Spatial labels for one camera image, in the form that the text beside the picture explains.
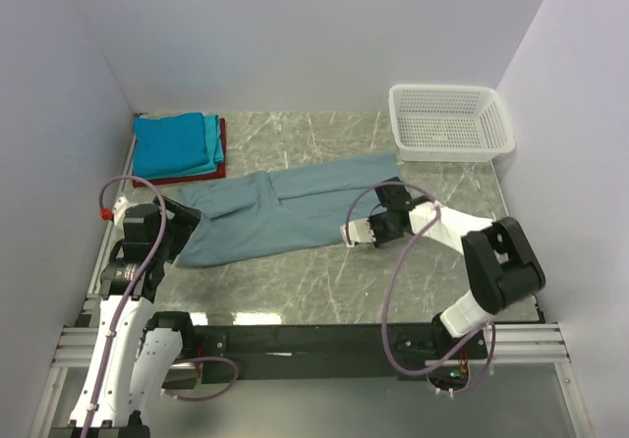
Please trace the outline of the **grey-blue t-shirt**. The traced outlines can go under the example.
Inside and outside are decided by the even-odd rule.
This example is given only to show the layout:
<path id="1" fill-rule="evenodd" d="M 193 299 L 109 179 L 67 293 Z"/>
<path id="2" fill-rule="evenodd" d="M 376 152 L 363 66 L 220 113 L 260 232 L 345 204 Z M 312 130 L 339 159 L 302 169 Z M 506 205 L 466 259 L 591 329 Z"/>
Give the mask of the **grey-blue t-shirt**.
<path id="1" fill-rule="evenodd" d="M 387 152 L 184 187 L 177 199 L 200 222 L 177 263 L 206 268 L 339 244 L 345 220 L 377 205 L 371 187 L 399 174 Z"/>

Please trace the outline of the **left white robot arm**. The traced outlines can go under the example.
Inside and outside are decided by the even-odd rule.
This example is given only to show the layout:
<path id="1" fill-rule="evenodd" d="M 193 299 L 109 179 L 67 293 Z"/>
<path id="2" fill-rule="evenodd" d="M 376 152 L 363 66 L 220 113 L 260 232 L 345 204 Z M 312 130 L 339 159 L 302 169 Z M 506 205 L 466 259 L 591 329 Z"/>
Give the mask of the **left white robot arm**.
<path id="1" fill-rule="evenodd" d="M 158 312 L 156 291 L 201 220 L 168 197 L 119 197 L 109 216 L 121 231 L 100 273 L 96 340 L 67 425 L 52 437 L 147 437 L 148 409 L 171 364 L 197 347 L 187 312 Z"/>

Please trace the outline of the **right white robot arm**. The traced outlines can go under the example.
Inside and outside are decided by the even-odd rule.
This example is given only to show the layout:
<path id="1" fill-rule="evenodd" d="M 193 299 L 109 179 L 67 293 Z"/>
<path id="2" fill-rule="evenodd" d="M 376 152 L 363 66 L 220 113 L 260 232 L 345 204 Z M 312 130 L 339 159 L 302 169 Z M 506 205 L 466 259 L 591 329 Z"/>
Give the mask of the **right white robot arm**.
<path id="1" fill-rule="evenodd" d="M 397 178 L 375 193 L 384 208 L 368 218 L 375 246 L 421 234 L 463 255 L 469 288 L 431 322 L 437 355 L 457 356 L 466 346 L 465 335 L 545 287 L 543 269 L 516 219 L 487 219 L 425 195 L 413 197 Z"/>

